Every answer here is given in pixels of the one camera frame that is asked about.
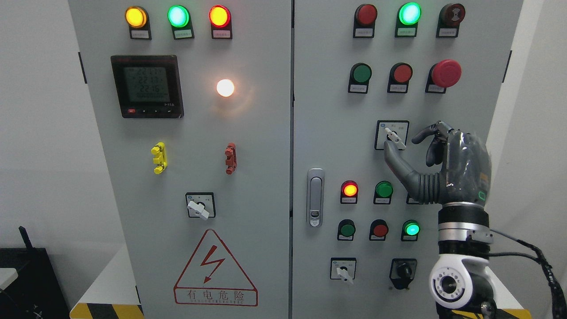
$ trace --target lightning bolt symbol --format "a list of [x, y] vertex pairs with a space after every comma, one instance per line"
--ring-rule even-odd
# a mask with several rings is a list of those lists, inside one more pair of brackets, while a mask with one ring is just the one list
[[207, 256], [205, 256], [205, 259], [203, 259], [203, 261], [201, 262], [201, 266], [210, 265], [212, 263], [217, 263], [217, 266], [213, 269], [213, 271], [210, 273], [210, 275], [205, 277], [205, 280], [203, 281], [203, 283], [206, 283], [209, 280], [211, 280], [211, 276], [218, 269], [218, 267], [225, 261], [225, 258], [218, 259], [216, 261], [210, 261], [210, 262], [207, 261], [209, 259], [209, 257], [211, 257], [211, 255], [213, 255], [213, 253], [216, 249], [217, 249], [217, 247], [215, 245], [213, 245], [213, 247], [211, 247], [211, 249], [209, 249], [209, 252], [207, 253]]

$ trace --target red terminal connector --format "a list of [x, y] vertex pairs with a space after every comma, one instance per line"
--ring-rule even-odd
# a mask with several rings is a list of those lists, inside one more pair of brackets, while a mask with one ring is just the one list
[[226, 174], [231, 175], [236, 170], [236, 145], [229, 143], [225, 150]]

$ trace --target green push button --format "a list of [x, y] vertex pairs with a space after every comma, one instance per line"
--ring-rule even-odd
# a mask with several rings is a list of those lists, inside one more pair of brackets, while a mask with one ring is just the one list
[[392, 196], [393, 187], [390, 182], [380, 182], [376, 185], [376, 194], [381, 198], [389, 198]]
[[404, 223], [404, 232], [409, 236], [415, 236], [420, 232], [420, 225], [414, 220], [408, 220]]
[[353, 225], [346, 224], [346, 225], [343, 225], [341, 227], [340, 233], [341, 233], [342, 236], [350, 237], [350, 236], [354, 235], [355, 231], [356, 230], [355, 230]]
[[370, 80], [371, 76], [372, 76], [372, 70], [366, 64], [358, 65], [353, 72], [353, 78], [358, 83], [364, 83]]

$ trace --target yellow terminal connector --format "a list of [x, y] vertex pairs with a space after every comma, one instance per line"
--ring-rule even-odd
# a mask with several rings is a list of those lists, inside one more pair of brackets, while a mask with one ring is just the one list
[[151, 154], [154, 156], [154, 173], [161, 174], [167, 168], [166, 145], [159, 142], [151, 149]]

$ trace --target gray metal panel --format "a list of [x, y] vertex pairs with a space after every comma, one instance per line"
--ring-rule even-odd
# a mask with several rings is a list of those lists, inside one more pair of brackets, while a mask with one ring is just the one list
[[[70, 0], [145, 316], [287, 318], [291, 2], [224, 1], [233, 40], [211, 39], [208, 12], [217, 3], [208, 0], [180, 3], [196, 38], [174, 40], [171, 4]], [[131, 5], [149, 13], [151, 41], [129, 38], [124, 11]], [[110, 63], [115, 54], [176, 54], [185, 116], [123, 119]], [[228, 99], [215, 91], [222, 78], [236, 86]], [[169, 161], [161, 175], [153, 173], [150, 154], [158, 141], [165, 142]], [[229, 142], [238, 155], [231, 176], [224, 162]], [[214, 192], [216, 218], [188, 218], [185, 193], [201, 191]], [[175, 303], [174, 285], [207, 228], [217, 231], [255, 284], [258, 307]]]
[[[436, 39], [445, 1], [421, 1], [417, 37], [394, 38], [398, 8], [405, 1], [382, 0], [373, 39], [353, 39], [357, 1], [295, 1], [294, 212], [306, 206], [306, 174], [325, 170], [325, 216], [321, 227], [294, 218], [294, 318], [434, 318], [428, 276], [437, 260], [438, 205], [406, 205], [406, 192], [390, 172], [383, 151], [374, 150], [377, 120], [409, 120], [409, 136], [442, 119], [456, 128], [488, 134], [522, 1], [462, 1], [467, 10], [456, 39]], [[443, 59], [460, 62], [463, 75], [446, 94], [425, 94], [431, 66]], [[349, 94], [350, 68], [371, 66], [368, 94]], [[413, 77], [407, 94], [388, 94], [390, 68], [409, 63]], [[408, 145], [403, 157], [421, 171], [429, 143]], [[341, 184], [358, 183], [358, 204], [339, 204]], [[374, 187], [392, 182], [391, 205], [373, 205]], [[337, 226], [352, 219], [354, 241], [337, 241]], [[384, 242], [369, 241], [370, 224], [387, 221]], [[417, 242], [401, 242], [404, 221], [415, 219]], [[332, 257], [357, 259], [354, 286], [329, 279]], [[409, 290], [396, 290], [388, 278], [392, 258], [416, 258]]]

